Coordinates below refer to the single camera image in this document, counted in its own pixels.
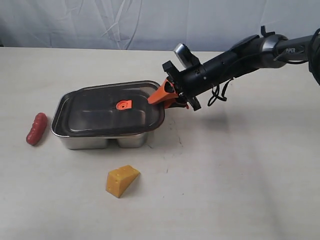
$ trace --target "container lid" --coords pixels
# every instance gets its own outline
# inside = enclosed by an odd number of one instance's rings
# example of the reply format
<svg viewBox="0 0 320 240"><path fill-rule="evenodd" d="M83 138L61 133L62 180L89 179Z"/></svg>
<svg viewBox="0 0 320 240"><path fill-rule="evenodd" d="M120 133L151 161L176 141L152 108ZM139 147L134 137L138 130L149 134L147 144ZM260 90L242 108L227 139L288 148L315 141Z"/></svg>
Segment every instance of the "container lid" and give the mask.
<svg viewBox="0 0 320 240"><path fill-rule="evenodd" d="M82 88L66 106L62 128L70 137L134 135L158 128L164 121L163 104L148 97L159 84L136 81Z"/></svg>

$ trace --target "table surface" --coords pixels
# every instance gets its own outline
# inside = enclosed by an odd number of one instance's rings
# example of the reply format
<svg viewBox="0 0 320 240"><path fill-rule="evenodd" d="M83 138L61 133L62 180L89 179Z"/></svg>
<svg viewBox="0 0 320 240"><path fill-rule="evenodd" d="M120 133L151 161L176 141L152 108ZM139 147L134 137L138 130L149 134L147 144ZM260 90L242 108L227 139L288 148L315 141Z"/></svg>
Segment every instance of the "table surface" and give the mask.
<svg viewBox="0 0 320 240"><path fill-rule="evenodd" d="M195 53L201 62L218 52ZM166 110L141 148L69 150L38 112L95 85L162 83L173 52L0 48L0 239L301 240L320 235L320 87L306 64L236 79L227 102ZM110 170L141 175L118 199Z"/></svg>

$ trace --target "red sausage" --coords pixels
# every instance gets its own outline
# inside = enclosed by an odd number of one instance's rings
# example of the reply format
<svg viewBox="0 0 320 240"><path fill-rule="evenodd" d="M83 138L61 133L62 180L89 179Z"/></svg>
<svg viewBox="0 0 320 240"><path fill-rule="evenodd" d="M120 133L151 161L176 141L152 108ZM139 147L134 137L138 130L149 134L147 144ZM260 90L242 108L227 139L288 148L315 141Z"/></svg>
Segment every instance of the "red sausage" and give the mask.
<svg viewBox="0 0 320 240"><path fill-rule="evenodd" d="M34 118L29 134L26 136L26 142L33 146L36 145L44 134L47 125L47 116L43 112L38 113Z"/></svg>

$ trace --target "metal container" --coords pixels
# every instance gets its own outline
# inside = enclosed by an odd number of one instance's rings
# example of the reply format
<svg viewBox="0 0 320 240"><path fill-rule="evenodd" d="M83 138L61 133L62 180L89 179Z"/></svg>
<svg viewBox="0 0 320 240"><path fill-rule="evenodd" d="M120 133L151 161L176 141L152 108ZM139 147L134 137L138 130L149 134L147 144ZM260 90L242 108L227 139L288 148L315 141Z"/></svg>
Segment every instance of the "metal container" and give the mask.
<svg viewBox="0 0 320 240"><path fill-rule="evenodd" d="M59 137L66 148L76 149L105 149L108 147L109 140L116 139L121 148L139 148L145 144L148 139L148 132L142 132L134 135L118 136L69 136L62 128L62 120L66 114L66 106L70 97L75 93L70 92L64 95L55 111L52 119L51 131Z"/></svg>

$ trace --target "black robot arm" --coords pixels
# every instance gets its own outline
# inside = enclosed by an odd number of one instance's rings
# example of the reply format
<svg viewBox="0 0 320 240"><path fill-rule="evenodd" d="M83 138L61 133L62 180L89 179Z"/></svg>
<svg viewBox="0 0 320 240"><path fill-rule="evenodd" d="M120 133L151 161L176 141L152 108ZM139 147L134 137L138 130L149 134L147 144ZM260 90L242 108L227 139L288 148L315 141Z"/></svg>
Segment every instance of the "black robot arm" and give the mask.
<svg viewBox="0 0 320 240"><path fill-rule="evenodd" d="M314 35L289 40L281 34L266 32L262 26L261 36L249 36L203 64L186 45L179 44L174 52L185 70L178 71L171 61L164 63L162 67L168 77L162 89L150 96L149 103L167 102L167 108L185 107L190 103L196 111L201 108L197 95L212 89L208 106L216 99L226 101L224 94L230 80L258 69L276 69L285 64L309 62L309 70L320 84L319 32L320 29ZM226 84L219 96L219 85L223 83Z"/></svg>

